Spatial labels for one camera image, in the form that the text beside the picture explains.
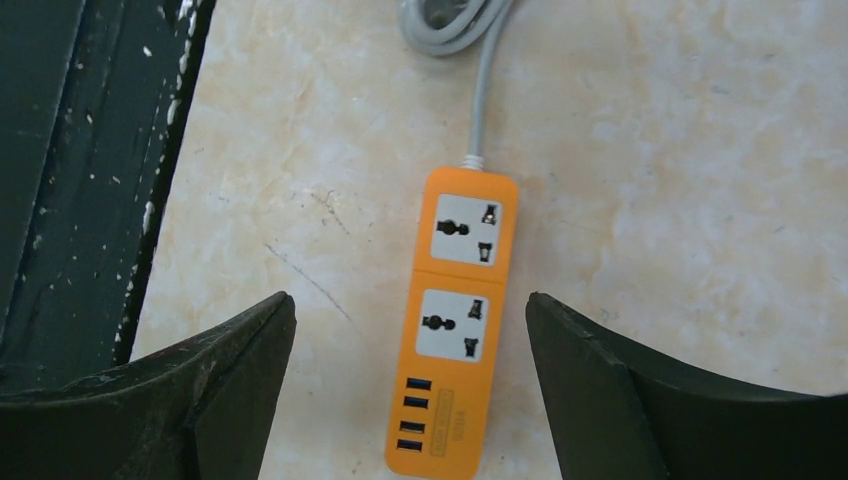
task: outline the power strip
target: power strip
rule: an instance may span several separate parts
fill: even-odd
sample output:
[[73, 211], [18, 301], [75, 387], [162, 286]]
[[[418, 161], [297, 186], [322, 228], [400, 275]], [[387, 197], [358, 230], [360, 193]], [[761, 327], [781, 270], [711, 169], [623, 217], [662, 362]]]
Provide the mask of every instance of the power strip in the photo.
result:
[[427, 180], [386, 440], [395, 473], [477, 472], [518, 194], [509, 177], [464, 168]]

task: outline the black usb port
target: black usb port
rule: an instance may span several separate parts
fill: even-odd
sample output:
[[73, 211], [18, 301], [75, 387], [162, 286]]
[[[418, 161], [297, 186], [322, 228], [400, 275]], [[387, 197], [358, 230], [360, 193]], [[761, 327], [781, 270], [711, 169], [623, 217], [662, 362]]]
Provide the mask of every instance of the black usb port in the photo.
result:
[[406, 379], [406, 388], [415, 388], [418, 390], [430, 390], [430, 385], [433, 382], [430, 380], [421, 380], [420, 378], [409, 377]]
[[413, 442], [412, 440], [398, 440], [399, 450], [411, 450], [414, 452], [420, 452], [421, 446], [421, 442]]
[[400, 431], [409, 433], [424, 433], [424, 424], [417, 422], [400, 421]]
[[427, 404], [429, 403], [430, 400], [427, 400], [426, 398], [403, 397], [404, 407], [427, 408]]

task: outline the gray power cable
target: gray power cable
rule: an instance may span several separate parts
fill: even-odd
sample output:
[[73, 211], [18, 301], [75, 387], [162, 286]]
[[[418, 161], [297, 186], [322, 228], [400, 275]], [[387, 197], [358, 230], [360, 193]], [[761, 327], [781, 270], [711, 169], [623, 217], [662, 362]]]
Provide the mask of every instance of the gray power cable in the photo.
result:
[[486, 90], [500, 32], [513, 0], [404, 0], [401, 32], [415, 50], [432, 56], [456, 53], [484, 32], [471, 108], [471, 139], [464, 167], [482, 170], [483, 118]]

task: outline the electrical socket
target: electrical socket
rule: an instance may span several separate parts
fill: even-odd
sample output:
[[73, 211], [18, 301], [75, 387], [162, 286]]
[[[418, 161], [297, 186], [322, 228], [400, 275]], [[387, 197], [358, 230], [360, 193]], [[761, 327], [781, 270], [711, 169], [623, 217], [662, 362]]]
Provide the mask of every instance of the electrical socket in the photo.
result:
[[425, 290], [415, 351], [419, 355], [479, 362], [488, 317], [489, 301], [485, 297]]
[[439, 195], [430, 256], [491, 267], [498, 253], [503, 207], [494, 200]]

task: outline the white marble floor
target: white marble floor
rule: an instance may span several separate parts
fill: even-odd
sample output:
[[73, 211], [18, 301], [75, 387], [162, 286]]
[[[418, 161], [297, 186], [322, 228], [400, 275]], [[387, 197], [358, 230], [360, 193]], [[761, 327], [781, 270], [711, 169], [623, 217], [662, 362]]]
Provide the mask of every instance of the white marble floor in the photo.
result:
[[[465, 155], [474, 52], [383, 0], [219, 0], [134, 357], [285, 290], [263, 479], [393, 478], [420, 192]], [[848, 3], [523, 0], [485, 154], [522, 188], [479, 478], [554, 479], [530, 292], [695, 365], [848, 390]]]

